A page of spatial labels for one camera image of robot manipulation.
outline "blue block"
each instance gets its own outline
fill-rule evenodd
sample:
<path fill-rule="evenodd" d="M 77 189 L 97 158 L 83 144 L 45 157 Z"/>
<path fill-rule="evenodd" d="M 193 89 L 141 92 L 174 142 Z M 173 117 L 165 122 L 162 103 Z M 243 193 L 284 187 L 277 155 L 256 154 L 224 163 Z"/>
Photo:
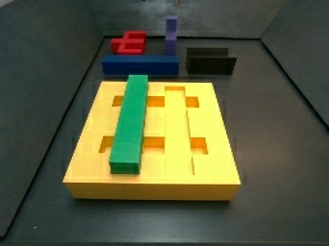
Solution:
<path fill-rule="evenodd" d="M 102 65 L 105 75 L 180 75 L 178 56 L 109 55 Z"/>

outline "gray wall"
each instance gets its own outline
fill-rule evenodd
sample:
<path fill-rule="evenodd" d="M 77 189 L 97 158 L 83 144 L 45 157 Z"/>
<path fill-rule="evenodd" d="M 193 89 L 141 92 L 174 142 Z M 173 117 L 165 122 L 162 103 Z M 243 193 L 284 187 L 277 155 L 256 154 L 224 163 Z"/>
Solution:
<path fill-rule="evenodd" d="M 263 41 L 329 125 L 329 1 L 291 0 Z"/>
<path fill-rule="evenodd" d="M 287 0 L 83 0 L 105 36 L 146 30 L 165 35 L 166 15 L 180 17 L 181 37 L 261 38 Z"/>
<path fill-rule="evenodd" d="M 0 0 L 0 7 L 11 2 L 14 2 L 14 0 Z"/>
<path fill-rule="evenodd" d="M 102 40 L 81 0 L 0 8 L 0 237 Z"/>

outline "yellow block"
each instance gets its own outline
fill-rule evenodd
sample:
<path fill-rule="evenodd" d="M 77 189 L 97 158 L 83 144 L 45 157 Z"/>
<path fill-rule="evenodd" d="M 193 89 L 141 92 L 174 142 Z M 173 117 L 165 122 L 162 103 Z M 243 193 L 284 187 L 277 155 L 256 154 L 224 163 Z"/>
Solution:
<path fill-rule="evenodd" d="M 111 174 L 125 82 L 103 82 L 63 180 L 75 198 L 232 200 L 241 186 L 212 83 L 149 83 L 142 173 Z"/>

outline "dark gray block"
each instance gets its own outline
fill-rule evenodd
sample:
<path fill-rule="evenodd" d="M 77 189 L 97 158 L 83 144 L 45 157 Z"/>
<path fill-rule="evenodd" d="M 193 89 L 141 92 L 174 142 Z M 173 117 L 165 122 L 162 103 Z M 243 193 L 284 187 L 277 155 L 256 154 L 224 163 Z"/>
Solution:
<path fill-rule="evenodd" d="M 293 0 L 263 42 L 329 125 L 329 1 Z"/>
<path fill-rule="evenodd" d="M 79 0 L 0 9 L 0 237 L 103 39 Z"/>
<path fill-rule="evenodd" d="M 237 58 L 230 58 L 228 56 L 228 48 L 188 48 L 188 73 L 232 75 Z"/>

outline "black block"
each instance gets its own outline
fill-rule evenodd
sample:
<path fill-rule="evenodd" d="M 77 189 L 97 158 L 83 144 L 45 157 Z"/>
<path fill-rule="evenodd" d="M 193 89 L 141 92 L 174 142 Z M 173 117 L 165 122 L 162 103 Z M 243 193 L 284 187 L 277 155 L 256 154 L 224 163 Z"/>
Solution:
<path fill-rule="evenodd" d="M 229 57 L 229 48 L 188 48 L 186 69 L 189 74 L 232 75 L 237 58 Z"/>

